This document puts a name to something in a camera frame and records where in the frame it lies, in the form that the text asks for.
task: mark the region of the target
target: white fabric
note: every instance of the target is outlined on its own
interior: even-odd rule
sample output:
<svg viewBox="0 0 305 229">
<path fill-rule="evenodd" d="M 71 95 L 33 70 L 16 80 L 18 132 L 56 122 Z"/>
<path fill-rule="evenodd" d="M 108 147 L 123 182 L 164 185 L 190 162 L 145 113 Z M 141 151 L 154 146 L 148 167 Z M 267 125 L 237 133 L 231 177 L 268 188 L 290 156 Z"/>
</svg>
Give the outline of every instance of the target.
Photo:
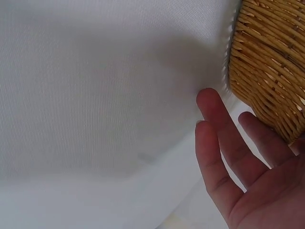
<svg viewBox="0 0 305 229">
<path fill-rule="evenodd" d="M 0 1 L 0 226 L 153 229 L 200 177 L 238 0 Z"/>
</svg>

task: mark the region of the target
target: fingernail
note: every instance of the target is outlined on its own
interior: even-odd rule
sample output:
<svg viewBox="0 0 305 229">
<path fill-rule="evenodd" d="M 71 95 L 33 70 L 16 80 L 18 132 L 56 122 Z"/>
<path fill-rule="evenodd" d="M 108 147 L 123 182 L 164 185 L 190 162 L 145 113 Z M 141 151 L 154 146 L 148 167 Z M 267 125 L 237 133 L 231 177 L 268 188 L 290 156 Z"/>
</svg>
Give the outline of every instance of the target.
<svg viewBox="0 0 305 229">
<path fill-rule="evenodd" d="M 196 126 L 197 126 L 200 122 L 202 122 L 202 120 L 197 121 Z"/>
</svg>

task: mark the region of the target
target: wicker basket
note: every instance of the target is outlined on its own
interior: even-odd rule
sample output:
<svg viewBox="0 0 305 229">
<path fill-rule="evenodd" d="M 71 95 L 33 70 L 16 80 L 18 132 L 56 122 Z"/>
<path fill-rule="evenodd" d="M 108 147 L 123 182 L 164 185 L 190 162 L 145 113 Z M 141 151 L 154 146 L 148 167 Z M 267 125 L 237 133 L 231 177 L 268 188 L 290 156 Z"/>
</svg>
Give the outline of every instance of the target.
<svg viewBox="0 0 305 229">
<path fill-rule="evenodd" d="M 229 81 L 234 94 L 288 144 L 305 131 L 303 0 L 243 0 Z"/>
</svg>

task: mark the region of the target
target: woven wicker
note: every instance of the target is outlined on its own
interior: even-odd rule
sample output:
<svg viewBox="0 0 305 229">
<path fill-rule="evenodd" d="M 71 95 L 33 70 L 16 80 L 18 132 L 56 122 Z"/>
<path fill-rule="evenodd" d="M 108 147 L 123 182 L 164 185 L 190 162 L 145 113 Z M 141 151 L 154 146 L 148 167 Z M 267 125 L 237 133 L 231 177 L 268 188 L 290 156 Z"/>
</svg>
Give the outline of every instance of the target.
<svg viewBox="0 0 305 229">
<path fill-rule="evenodd" d="M 243 0 L 229 81 L 233 93 L 288 144 L 305 131 L 303 0 Z"/>
</svg>

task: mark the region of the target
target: hand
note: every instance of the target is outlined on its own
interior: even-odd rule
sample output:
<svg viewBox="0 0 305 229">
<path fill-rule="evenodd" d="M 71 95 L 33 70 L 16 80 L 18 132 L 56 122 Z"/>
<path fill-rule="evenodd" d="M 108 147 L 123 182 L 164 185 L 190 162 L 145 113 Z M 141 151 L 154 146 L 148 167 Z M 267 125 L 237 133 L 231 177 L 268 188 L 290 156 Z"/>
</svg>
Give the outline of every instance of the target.
<svg viewBox="0 0 305 229">
<path fill-rule="evenodd" d="M 305 229 L 305 152 L 293 151 L 251 113 L 239 122 L 268 162 L 256 158 L 220 96 L 202 90 L 197 104 L 206 121 L 196 126 L 196 155 L 207 192 L 231 229 Z M 296 144 L 295 151 L 304 148 Z M 220 149 L 246 188 L 230 178 Z"/>
</svg>

